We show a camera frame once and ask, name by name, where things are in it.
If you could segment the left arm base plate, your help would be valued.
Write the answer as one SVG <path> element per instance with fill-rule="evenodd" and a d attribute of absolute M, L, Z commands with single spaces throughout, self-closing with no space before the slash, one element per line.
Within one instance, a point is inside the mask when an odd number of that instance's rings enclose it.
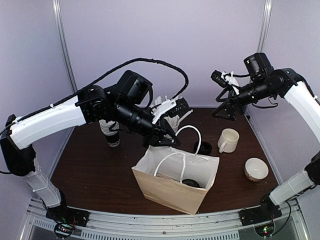
<path fill-rule="evenodd" d="M 90 213 L 86 210 L 60 205 L 57 207 L 48 208 L 45 216 L 48 219 L 52 219 L 57 222 L 86 227 L 89 220 L 89 215 Z"/>

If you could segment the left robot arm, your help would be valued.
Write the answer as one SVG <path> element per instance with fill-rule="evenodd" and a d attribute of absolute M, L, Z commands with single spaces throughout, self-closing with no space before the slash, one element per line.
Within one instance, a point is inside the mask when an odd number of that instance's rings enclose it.
<path fill-rule="evenodd" d="M 143 136 L 144 147 L 179 146 L 180 140 L 163 118 L 163 114 L 174 108 L 176 102 L 166 101 L 156 113 L 140 107 L 151 88 L 149 80 L 127 70 L 111 87 L 91 86 L 33 116 L 11 115 L 0 137 L 7 169 L 24 178 L 55 217 L 61 222 L 69 221 L 72 211 L 67 207 L 63 193 L 41 172 L 33 143 L 68 128 L 105 120 L 115 121 L 130 132 Z"/>

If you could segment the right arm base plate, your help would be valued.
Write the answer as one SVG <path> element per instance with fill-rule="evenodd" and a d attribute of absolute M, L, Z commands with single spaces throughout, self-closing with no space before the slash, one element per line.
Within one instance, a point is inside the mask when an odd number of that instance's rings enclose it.
<path fill-rule="evenodd" d="M 262 210 L 261 206 L 244 208 L 240 210 L 238 214 L 243 227 L 271 221 L 274 218 L 282 216 L 282 212 L 279 209 L 272 210 L 271 212 L 265 212 Z"/>

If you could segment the brown paper bag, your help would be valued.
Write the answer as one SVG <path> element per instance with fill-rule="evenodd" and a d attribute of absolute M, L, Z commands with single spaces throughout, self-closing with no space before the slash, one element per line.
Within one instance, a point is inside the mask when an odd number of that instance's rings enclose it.
<path fill-rule="evenodd" d="M 132 172 L 144 197 L 179 212 L 195 215 L 213 186 L 220 159 L 169 146 L 149 146 Z M 182 183 L 195 180 L 200 188 Z"/>

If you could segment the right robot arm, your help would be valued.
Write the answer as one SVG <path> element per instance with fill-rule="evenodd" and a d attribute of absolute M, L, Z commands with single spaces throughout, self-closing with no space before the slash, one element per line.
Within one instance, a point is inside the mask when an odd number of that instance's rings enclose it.
<path fill-rule="evenodd" d="M 236 121 L 236 113 L 244 114 L 247 105 L 266 98 L 281 97 L 300 114 L 315 137 L 320 137 L 320 102 L 305 78 L 291 68 L 274 69 L 267 55 L 257 52 L 244 59 L 251 82 L 237 85 L 238 75 L 215 70 L 211 79 L 222 87 L 216 97 L 220 106 L 212 117 Z M 320 184 L 320 155 L 316 154 L 303 170 L 274 188 L 260 201 L 256 210 L 259 220 L 268 220 L 281 204 Z"/>

